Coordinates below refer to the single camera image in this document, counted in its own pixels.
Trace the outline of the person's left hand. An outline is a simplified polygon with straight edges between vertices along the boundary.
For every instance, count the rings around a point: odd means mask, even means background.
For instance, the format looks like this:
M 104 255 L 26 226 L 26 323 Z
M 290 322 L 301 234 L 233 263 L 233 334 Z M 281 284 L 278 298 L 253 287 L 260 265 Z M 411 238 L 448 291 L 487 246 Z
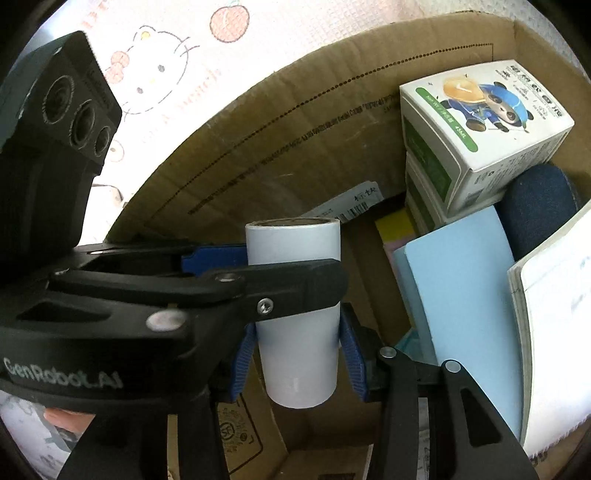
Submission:
M 58 408 L 46 408 L 43 416 L 54 427 L 64 429 L 76 435 L 82 435 L 95 418 L 93 414 Z

